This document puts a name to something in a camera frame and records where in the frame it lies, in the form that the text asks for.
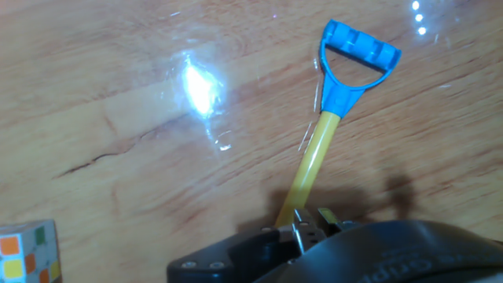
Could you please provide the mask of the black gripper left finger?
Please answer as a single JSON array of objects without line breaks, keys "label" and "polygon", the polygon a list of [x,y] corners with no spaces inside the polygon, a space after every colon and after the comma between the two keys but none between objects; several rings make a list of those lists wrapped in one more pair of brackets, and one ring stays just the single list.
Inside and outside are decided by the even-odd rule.
[{"label": "black gripper left finger", "polygon": [[292,233],[301,254],[326,239],[325,232],[317,227],[313,216],[304,208],[294,210]]}]

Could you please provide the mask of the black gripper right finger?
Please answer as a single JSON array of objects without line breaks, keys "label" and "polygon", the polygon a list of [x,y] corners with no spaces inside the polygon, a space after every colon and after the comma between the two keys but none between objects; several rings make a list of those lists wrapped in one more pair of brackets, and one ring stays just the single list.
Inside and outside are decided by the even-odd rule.
[{"label": "black gripper right finger", "polygon": [[356,223],[350,220],[342,221],[328,208],[318,209],[318,227],[325,233],[340,233],[356,227]]}]

